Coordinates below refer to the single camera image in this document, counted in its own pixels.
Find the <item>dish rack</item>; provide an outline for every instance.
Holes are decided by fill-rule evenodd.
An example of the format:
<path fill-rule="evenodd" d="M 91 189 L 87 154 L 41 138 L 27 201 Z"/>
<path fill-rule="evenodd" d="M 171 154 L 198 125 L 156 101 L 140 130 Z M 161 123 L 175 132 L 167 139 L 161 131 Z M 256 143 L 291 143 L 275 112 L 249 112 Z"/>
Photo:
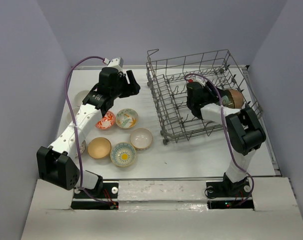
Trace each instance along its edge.
<path fill-rule="evenodd" d="M 204 75 L 223 90 L 236 89 L 242 92 L 246 87 L 253 101 L 244 97 L 242 107 L 251 107 L 257 117 L 261 117 L 263 110 L 229 50 L 152 60 L 151 56 L 158 51 L 147 51 L 147 85 L 156 107 L 164 145 L 170 141 L 189 141 L 204 134 L 210 136 L 223 129 L 221 124 L 194 117 L 188 109 L 184 76 L 189 73 Z"/>

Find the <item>orange bowl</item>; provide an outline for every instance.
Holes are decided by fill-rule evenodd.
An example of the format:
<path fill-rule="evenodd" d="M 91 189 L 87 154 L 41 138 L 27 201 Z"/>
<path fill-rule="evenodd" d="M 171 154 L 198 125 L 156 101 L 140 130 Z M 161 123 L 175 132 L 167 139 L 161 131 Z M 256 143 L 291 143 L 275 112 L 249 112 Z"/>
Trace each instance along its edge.
<path fill-rule="evenodd" d="M 95 127 L 98 129 L 109 129 L 112 125 L 115 124 L 116 117 L 112 111 L 108 111 L 105 116 L 95 124 Z"/>

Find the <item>metal wire rack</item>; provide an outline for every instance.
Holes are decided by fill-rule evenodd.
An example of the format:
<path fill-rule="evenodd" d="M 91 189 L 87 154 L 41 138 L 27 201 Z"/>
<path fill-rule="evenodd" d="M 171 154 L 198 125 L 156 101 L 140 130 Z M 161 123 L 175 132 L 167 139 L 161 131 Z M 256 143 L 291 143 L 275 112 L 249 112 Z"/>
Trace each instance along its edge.
<path fill-rule="evenodd" d="M 262 108 L 229 50 L 152 61 L 151 55 L 158 51 L 159 49 L 147 51 L 146 68 L 147 85 L 159 118 L 163 144 L 166 145 L 169 141 L 177 143 L 186 139 L 189 141 L 193 137 L 204 134 L 209 136 L 223 129 L 220 124 L 194 117 L 188 109 L 184 76 L 189 73 L 204 75 L 223 90 L 236 89 L 242 92 L 245 87 L 248 88 L 253 101 L 245 98 L 243 107 L 251 107 L 258 118 L 261 117 Z"/>

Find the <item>gray wall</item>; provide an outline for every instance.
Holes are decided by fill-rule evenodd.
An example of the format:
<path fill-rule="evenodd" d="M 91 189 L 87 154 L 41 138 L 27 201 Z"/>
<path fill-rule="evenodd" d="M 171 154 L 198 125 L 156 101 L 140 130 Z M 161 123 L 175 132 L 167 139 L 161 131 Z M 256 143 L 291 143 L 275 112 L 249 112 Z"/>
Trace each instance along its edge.
<path fill-rule="evenodd" d="M 277 162 L 303 216 L 303 0 L 288 0 L 249 68 Z"/>
<path fill-rule="evenodd" d="M 286 0 L 37 0 L 71 64 L 90 55 L 155 59 L 229 49 L 250 64 Z M 87 61 L 85 65 L 98 65 Z"/>
<path fill-rule="evenodd" d="M 69 68 L 35 0 L 0 0 L 0 240 L 21 238 Z"/>

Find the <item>blue and yellow patterned bowl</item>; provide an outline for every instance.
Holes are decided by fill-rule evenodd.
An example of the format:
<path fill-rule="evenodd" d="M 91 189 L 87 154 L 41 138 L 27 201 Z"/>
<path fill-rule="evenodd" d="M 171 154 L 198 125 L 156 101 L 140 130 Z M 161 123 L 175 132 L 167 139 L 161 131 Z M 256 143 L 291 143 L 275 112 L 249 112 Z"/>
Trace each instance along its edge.
<path fill-rule="evenodd" d="M 120 110 L 116 115 L 116 124 L 122 129 L 130 129 L 136 125 L 138 113 L 130 108 Z"/>
<path fill-rule="evenodd" d="M 135 161 L 136 150 L 131 144 L 120 142 L 112 148 L 110 158 L 116 166 L 127 167 Z"/>

